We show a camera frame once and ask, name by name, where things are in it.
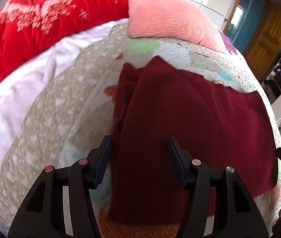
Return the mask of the red floral quilt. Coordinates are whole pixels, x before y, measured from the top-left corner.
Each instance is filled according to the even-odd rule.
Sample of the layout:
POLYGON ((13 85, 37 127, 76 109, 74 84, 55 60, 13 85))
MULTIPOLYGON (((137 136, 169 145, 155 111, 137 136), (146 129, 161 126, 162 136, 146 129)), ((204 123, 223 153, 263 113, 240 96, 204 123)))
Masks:
POLYGON ((128 17, 128 0, 8 0, 0 11, 0 83, 66 36, 128 17))

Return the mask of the pink corduroy pillow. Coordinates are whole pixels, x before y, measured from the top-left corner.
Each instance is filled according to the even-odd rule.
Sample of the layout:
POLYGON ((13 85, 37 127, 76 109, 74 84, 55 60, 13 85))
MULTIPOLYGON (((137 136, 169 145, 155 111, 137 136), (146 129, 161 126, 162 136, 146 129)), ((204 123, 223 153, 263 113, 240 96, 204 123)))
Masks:
POLYGON ((131 38, 175 38, 226 53, 207 15, 188 0, 128 0, 131 38))

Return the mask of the white blanket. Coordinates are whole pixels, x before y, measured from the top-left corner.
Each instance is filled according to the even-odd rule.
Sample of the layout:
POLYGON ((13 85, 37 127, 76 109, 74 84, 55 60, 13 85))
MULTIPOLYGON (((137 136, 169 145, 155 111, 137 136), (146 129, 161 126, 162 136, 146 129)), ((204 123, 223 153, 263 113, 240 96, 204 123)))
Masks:
POLYGON ((127 22, 112 21, 66 36, 0 83, 0 167, 30 106, 47 84, 69 67, 84 48, 106 38, 113 26, 127 22))

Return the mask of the heart patterned bedspread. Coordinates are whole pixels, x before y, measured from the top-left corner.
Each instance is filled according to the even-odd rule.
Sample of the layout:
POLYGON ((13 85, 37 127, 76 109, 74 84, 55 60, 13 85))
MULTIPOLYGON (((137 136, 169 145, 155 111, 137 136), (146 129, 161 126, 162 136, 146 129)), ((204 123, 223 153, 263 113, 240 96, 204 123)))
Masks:
POLYGON ((47 164, 67 167, 86 156, 112 129, 113 100, 109 88, 118 83, 122 66, 142 68, 160 56, 177 69, 222 80, 240 91, 257 91, 267 109, 275 144, 281 135, 272 106, 241 54, 218 53, 173 38, 136 38, 127 24, 86 47, 51 81, 28 109, 0 169, 0 231, 8 234, 19 206, 47 164))

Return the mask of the dark red garment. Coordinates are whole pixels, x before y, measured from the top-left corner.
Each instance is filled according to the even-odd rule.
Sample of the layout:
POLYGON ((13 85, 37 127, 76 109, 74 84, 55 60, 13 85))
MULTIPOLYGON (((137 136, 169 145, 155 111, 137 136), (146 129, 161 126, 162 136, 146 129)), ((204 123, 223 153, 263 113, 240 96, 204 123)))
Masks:
POLYGON ((124 225, 182 220, 188 200, 167 141, 208 167, 233 167, 252 197, 276 186, 276 145, 258 92, 242 93, 154 57, 123 65, 116 88, 109 219, 124 225))

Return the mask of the wooden door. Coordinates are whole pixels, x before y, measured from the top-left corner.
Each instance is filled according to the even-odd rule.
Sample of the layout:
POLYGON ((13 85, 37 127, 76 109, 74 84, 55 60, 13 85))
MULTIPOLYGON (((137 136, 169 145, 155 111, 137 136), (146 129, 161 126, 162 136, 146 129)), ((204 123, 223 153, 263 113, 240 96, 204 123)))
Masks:
POLYGON ((269 3, 245 50, 242 52, 258 81, 269 73, 281 52, 281 5, 269 3))

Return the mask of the purple pillow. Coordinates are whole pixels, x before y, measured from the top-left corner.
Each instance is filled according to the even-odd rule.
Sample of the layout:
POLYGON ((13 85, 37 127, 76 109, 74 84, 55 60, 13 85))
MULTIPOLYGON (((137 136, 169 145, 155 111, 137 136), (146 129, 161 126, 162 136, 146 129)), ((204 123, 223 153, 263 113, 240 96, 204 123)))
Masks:
POLYGON ((224 33, 221 31, 221 30, 218 30, 221 37, 222 37, 222 40, 224 42, 224 45, 225 45, 225 48, 232 54, 235 54, 237 55, 238 53, 236 52, 236 49, 235 47, 232 45, 231 41, 229 40, 229 38, 224 35, 224 33))

